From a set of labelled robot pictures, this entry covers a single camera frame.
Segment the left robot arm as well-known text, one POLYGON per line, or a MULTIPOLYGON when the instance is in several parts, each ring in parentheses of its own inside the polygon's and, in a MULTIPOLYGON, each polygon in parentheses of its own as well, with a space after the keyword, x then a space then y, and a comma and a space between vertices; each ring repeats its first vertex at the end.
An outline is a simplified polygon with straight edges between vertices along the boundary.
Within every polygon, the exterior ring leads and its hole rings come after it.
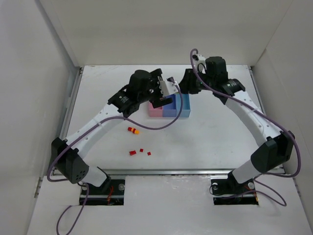
POLYGON ((174 78, 162 78, 161 69, 152 72, 136 70, 128 84, 115 93, 108 103, 85 126, 65 139, 51 143, 51 162, 48 168, 58 170, 72 184, 83 183, 104 192, 110 176, 99 167, 89 166, 84 158, 92 147, 111 129, 138 111, 142 103, 160 107, 172 102, 170 95, 178 92, 174 78))

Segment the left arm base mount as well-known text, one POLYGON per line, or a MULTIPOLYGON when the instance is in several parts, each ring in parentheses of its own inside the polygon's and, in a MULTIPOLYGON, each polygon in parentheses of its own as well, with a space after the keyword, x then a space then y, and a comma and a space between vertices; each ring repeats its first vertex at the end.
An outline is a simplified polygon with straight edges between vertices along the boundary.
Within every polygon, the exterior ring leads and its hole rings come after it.
MULTIPOLYGON (((112 179, 108 188, 102 191, 93 185, 88 184, 89 194, 86 206, 123 206, 125 179, 112 179)), ((79 196, 79 205, 83 205, 87 195, 87 189, 83 187, 79 196)))

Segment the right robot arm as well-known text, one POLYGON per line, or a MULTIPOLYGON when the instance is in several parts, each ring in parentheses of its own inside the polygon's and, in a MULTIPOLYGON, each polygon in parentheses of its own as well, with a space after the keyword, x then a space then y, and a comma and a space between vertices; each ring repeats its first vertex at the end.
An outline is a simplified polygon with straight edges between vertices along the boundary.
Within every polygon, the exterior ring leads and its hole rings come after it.
POLYGON ((290 159, 293 135, 266 119, 263 112, 250 99, 245 86, 238 79, 230 79, 226 62, 220 56, 205 58, 191 55, 192 68, 186 69, 179 83, 183 94, 198 94, 209 90, 223 105, 242 121, 254 137, 258 149, 250 159, 231 171, 227 179, 217 182, 219 193, 234 193, 243 184, 267 173, 290 159))

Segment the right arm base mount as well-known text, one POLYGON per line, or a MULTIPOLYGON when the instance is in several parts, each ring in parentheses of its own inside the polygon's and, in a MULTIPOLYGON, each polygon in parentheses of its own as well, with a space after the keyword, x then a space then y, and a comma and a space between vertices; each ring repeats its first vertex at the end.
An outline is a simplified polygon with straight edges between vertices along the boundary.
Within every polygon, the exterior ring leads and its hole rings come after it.
POLYGON ((252 179, 243 184, 230 185, 227 179, 211 179, 210 193, 214 205, 259 205, 252 179))

